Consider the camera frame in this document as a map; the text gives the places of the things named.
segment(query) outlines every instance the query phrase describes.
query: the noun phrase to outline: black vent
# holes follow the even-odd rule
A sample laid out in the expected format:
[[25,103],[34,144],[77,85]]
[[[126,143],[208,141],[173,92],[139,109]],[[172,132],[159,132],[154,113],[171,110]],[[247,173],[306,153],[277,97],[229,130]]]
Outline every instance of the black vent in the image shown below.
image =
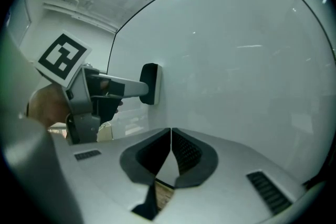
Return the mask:
[[152,174],[156,175],[170,151],[170,130],[149,145],[140,149],[136,154],[136,160]]
[[77,154],[75,154],[75,158],[78,161],[81,161],[82,159],[88,159],[88,158],[97,156],[99,154],[101,154],[101,152],[98,151],[98,150],[86,151],[86,152],[83,152],[83,153],[77,153]]
[[263,172],[255,172],[246,176],[273,215],[284,211],[292,204]]
[[172,150],[175,155],[180,175],[196,166],[201,159],[202,151],[194,143],[179,134],[175,134]]

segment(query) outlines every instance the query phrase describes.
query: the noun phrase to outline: vent grille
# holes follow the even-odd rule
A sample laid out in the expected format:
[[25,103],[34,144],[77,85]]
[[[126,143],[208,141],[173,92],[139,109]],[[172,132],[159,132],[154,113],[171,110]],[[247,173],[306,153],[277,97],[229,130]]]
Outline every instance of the vent grille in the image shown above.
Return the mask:
[[263,172],[255,172],[246,176],[265,201],[273,215],[284,211],[291,205],[291,202]]
[[173,138],[172,150],[178,164],[180,175],[189,171],[201,160],[201,149],[177,133]]
[[91,157],[94,157],[94,156],[97,156],[97,155],[100,155],[100,154],[101,154],[101,152],[98,151],[98,150],[86,151],[86,152],[75,154],[75,158],[78,161],[81,161],[83,159],[88,159],[88,158],[91,158]]

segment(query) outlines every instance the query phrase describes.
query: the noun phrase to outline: human hand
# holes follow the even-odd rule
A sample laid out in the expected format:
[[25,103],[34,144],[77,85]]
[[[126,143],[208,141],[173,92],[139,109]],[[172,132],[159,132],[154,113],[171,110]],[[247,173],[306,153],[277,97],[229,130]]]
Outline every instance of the human hand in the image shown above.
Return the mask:
[[[107,86],[108,81],[100,83],[101,89]],[[69,113],[70,108],[62,87],[55,83],[36,91],[29,102],[28,117],[39,121],[46,128],[57,122],[65,123]]]

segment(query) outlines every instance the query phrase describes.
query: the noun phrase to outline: white surface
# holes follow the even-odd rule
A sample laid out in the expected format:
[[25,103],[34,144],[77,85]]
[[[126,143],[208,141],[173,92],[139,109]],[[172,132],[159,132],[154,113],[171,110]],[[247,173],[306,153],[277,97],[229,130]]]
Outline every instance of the white surface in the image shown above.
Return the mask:
[[280,167],[247,146],[181,130],[210,145],[218,166],[200,186],[175,189],[172,199],[154,219],[157,223],[259,223],[272,217],[264,200],[246,177],[262,171],[292,202],[305,193]]
[[20,49],[27,59],[36,61],[63,30],[71,33],[92,48],[92,52],[85,62],[89,62],[94,68],[106,72],[114,35],[57,12],[48,12],[44,15],[35,31],[30,35],[29,41],[22,44]]
[[[52,137],[61,170],[76,198],[83,223],[108,223],[111,219],[114,223],[148,223],[130,212],[143,202],[148,186],[132,183],[119,165],[126,140],[113,143],[117,149],[112,146],[114,150],[109,151],[106,150],[108,142],[69,147],[61,135],[52,134]],[[142,140],[141,136],[134,138],[134,143]],[[84,152],[97,147],[102,154],[86,161],[78,162],[73,155],[78,148]]]
[[156,0],[117,34],[108,74],[137,80],[149,62],[163,68],[160,103],[124,99],[115,138],[183,127],[248,145],[301,183],[318,173],[336,68],[301,0]]
[[162,78],[162,67],[158,65],[157,71],[156,71],[156,81],[155,81],[154,105],[159,104],[159,101],[160,101],[161,78]]
[[175,180],[180,176],[179,166],[172,151],[169,152],[156,178],[174,187]]

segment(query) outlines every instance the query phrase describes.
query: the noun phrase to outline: white wall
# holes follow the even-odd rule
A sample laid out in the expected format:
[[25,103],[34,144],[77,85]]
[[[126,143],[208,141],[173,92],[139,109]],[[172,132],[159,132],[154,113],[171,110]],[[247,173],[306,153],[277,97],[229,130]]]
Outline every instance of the white wall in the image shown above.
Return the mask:
[[22,44],[20,49],[28,60],[35,61],[59,37],[62,30],[66,30],[92,48],[86,62],[101,71],[107,70],[114,35],[58,12],[46,13],[30,39]]
[[248,145],[300,183],[318,173],[336,66],[302,0],[156,0],[117,33],[108,74],[136,80],[148,62],[163,67],[160,104],[124,99],[114,137],[182,127]]

